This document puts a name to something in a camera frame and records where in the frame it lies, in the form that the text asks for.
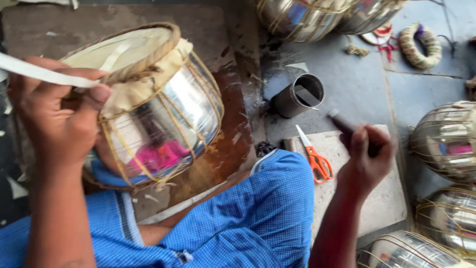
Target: purple thread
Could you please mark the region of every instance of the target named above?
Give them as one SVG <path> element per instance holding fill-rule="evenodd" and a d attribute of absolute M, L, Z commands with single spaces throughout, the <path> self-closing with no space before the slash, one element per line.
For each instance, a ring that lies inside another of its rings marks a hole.
<path fill-rule="evenodd" d="M 418 30 L 413 35 L 414 38 L 420 38 L 425 32 L 423 31 L 423 25 L 421 23 L 418 24 Z"/>

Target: stone floor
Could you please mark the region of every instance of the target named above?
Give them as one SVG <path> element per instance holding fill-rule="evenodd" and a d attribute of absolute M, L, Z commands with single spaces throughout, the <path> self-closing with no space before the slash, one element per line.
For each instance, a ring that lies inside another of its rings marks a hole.
<path fill-rule="evenodd" d="M 446 7 L 432 1 L 413 0 L 392 19 L 395 36 L 409 24 L 419 21 L 435 33 L 458 42 L 452 58 L 448 42 L 440 38 L 443 59 L 438 66 L 425 72 L 413 69 L 400 51 L 392 52 L 393 62 L 388 62 L 386 54 L 355 36 L 352 39 L 356 46 L 371 50 L 367 57 L 345 54 L 347 39 L 335 32 L 310 44 L 282 42 L 258 26 L 252 0 L 152 1 L 206 3 L 224 9 L 228 35 L 241 69 L 242 89 L 255 143 L 268 140 L 279 144 L 283 138 L 297 135 L 296 124 L 308 134 L 335 130 L 325 114 L 337 108 L 355 123 L 387 124 L 393 136 L 399 139 L 400 173 L 409 204 L 449 183 L 408 155 L 407 126 L 416 125 L 426 112 L 438 105 L 465 99 L 464 79 L 476 73 L 476 51 L 466 44 L 476 35 L 476 0 L 439 0 L 444 1 Z M 81 3 L 99 1 L 83 0 Z M 100 3 L 140 4 L 150 3 L 150 0 L 102 0 Z M 309 72 L 318 76 L 325 87 L 326 96 L 319 111 L 310 110 L 293 119 L 262 113 L 263 99 L 270 99 L 303 73 L 285 66 L 300 62 L 305 62 Z M 254 77 L 261 77 L 264 82 Z M 359 245 L 366 245 L 376 235 L 407 228 L 407 222 L 397 223 L 361 238 Z"/>

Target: orange scissors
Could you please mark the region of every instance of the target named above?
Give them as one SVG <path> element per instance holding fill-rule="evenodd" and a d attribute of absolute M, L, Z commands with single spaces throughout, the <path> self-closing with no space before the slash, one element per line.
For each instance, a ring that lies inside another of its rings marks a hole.
<path fill-rule="evenodd" d="M 332 167 L 329 164 L 329 161 L 322 156 L 316 153 L 316 150 L 312 146 L 311 142 L 307 139 L 304 132 L 301 128 L 296 125 L 299 136 L 301 137 L 302 143 L 306 148 L 307 154 L 309 155 L 309 164 L 311 165 L 312 173 L 314 175 L 314 182 L 317 184 L 324 183 L 326 180 L 331 180 L 334 178 L 332 174 Z"/>

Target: scissors blade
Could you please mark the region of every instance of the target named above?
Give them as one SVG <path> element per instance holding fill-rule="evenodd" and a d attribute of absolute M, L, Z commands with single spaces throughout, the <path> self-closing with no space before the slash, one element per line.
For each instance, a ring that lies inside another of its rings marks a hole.
<path fill-rule="evenodd" d="M 301 140 L 304 146 L 312 146 L 311 142 L 307 139 L 306 135 L 304 134 L 304 132 L 302 132 L 301 128 L 298 125 L 296 125 L 296 128 L 297 128 L 297 132 L 299 132 L 299 136 L 301 137 Z"/>

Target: hand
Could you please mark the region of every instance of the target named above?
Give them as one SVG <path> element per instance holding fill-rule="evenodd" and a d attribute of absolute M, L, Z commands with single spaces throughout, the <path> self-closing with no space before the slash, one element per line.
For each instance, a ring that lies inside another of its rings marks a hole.
<path fill-rule="evenodd" d="M 375 158 L 368 156 L 369 139 L 381 148 Z M 363 202 L 390 172 L 396 146 L 392 144 L 388 134 L 366 125 L 354 133 L 347 150 L 350 160 L 337 175 L 336 194 L 340 193 L 347 198 Z"/>
<path fill-rule="evenodd" d="M 70 68 L 47 58 L 28 57 L 26 61 L 90 80 L 97 80 L 107 74 L 93 69 Z M 37 161 L 46 168 L 81 167 L 94 145 L 98 132 L 97 117 L 111 89 L 99 84 L 84 94 L 77 107 L 63 109 L 65 103 L 62 99 L 70 93 L 71 86 L 42 82 L 14 73 L 10 74 L 10 79 L 9 96 L 23 120 Z"/>

